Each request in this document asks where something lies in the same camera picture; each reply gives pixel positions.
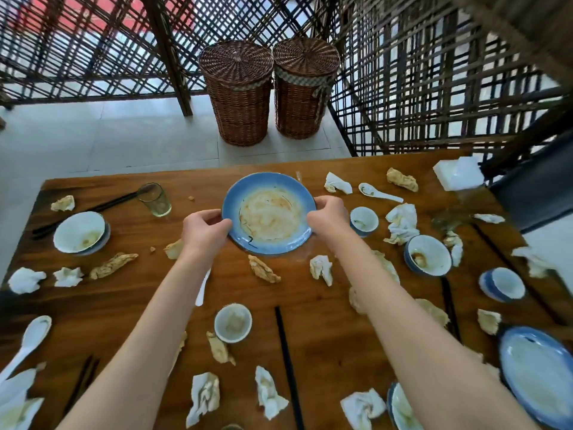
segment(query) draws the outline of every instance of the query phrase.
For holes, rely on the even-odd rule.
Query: left hand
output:
[[[225,244],[227,234],[233,227],[231,219],[221,220],[221,210],[202,210],[190,214],[183,220],[184,251],[201,251],[212,257]]]

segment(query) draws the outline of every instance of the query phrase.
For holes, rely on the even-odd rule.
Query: wooden table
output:
[[[381,217],[380,227],[366,242],[386,254],[397,268],[402,286],[413,297],[429,299],[445,308],[455,321],[450,331],[469,347],[498,364],[496,340],[477,324],[476,310],[496,310],[511,323],[565,332],[573,320],[573,303],[554,279],[532,280],[523,259],[509,256],[511,249],[524,245],[519,232],[510,224],[463,225],[458,228],[464,243],[461,267],[444,279],[421,277],[406,267],[402,247],[383,242],[389,232],[384,216],[396,204],[358,193],[360,182],[404,197],[418,211],[418,228],[423,234],[442,236],[430,226],[431,218],[458,205],[458,195],[443,191],[432,166],[440,159],[455,159],[460,151],[377,156],[304,163],[243,166],[227,169],[141,173],[96,176],[92,178],[46,181],[40,191],[26,230],[8,271],[29,267],[45,271],[48,279],[39,291],[16,296],[6,286],[0,293],[0,365],[11,359],[19,346],[25,326],[38,315],[49,315],[53,327],[47,339],[19,368],[31,368],[46,361],[32,387],[33,396],[46,400],[33,424],[35,429],[52,429],[62,419],[65,405],[74,391],[87,360],[97,361],[99,373],[132,330],[158,284],[172,266],[161,250],[179,238],[185,216],[193,211],[219,208],[228,188],[253,172],[276,171],[302,174],[304,185],[313,195],[326,194],[326,173],[332,171],[349,181],[352,195],[339,194],[348,209],[364,205]],[[420,191],[412,193],[386,182],[392,166],[418,180]],[[57,252],[51,238],[31,241],[30,231],[61,218],[66,213],[50,211],[50,203],[64,195],[76,198],[76,211],[105,202],[137,189],[146,182],[159,182],[173,205],[171,214],[156,218],[136,200],[107,210],[112,236],[100,251],[87,257]],[[195,196],[190,202],[187,197]],[[475,212],[503,213],[491,194],[484,190],[479,201],[472,198]],[[150,253],[150,247],[157,248]],[[81,267],[89,272],[117,252],[139,253],[139,258],[104,279],[84,279],[75,288],[54,288],[52,272],[63,266]],[[309,274],[308,260],[328,253],[334,260],[334,284],[315,281]],[[372,326],[348,304],[348,281],[339,263],[326,247],[312,237],[297,251],[266,259],[283,281],[270,285],[256,278],[247,255],[228,242],[217,256],[207,283],[205,301],[195,309],[187,332],[189,340],[170,376],[157,418],[157,429],[183,429],[191,407],[191,379],[211,371],[221,382],[221,406],[203,417],[195,427],[218,429],[239,423],[245,429],[348,429],[339,402],[354,391],[375,388],[386,397],[395,379]],[[527,283],[530,294],[516,304],[498,304],[484,296],[477,279],[486,269],[509,265]],[[230,347],[237,367],[213,360],[205,332],[212,330],[214,316],[225,304],[240,302],[253,314],[253,329],[246,340]],[[281,342],[281,333],[285,340]],[[257,404],[254,370],[267,368],[278,392],[290,400],[286,411],[267,421]],[[374,421],[375,428],[391,428],[388,414]]]

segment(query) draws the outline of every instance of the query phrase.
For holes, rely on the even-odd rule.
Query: checkered ribbon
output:
[[[312,92],[312,96],[314,98],[320,97],[319,109],[316,112],[315,117],[315,122],[318,122],[326,110],[326,101],[328,101],[330,94],[332,93],[332,86],[334,85],[336,73],[331,76],[324,77],[299,77],[290,74],[289,72],[286,72],[279,66],[275,65],[275,75],[279,79],[283,79],[284,81],[295,84],[297,86],[316,87],[316,89]]]
[[[246,90],[256,89],[257,87],[264,85],[264,83],[268,82],[268,80],[270,80],[270,79],[271,79],[271,76],[268,76],[268,77],[265,77],[264,79],[262,79],[260,81],[257,81],[256,83],[247,84],[244,86],[229,86],[229,85],[226,85],[225,83],[221,83],[221,84],[225,87],[228,87],[233,92],[244,92]]]

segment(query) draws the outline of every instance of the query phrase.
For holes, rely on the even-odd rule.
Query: forearm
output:
[[[58,430],[151,429],[209,256],[184,251],[137,325]]]
[[[505,387],[414,301],[352,230],[331,243],[426,430],[535,429]]]

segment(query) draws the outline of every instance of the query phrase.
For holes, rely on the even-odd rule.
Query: right arm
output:
[[[308,224],[339,259],[426,430],[539,429],[511,393],[383,269],[340,198],[316,198]]]

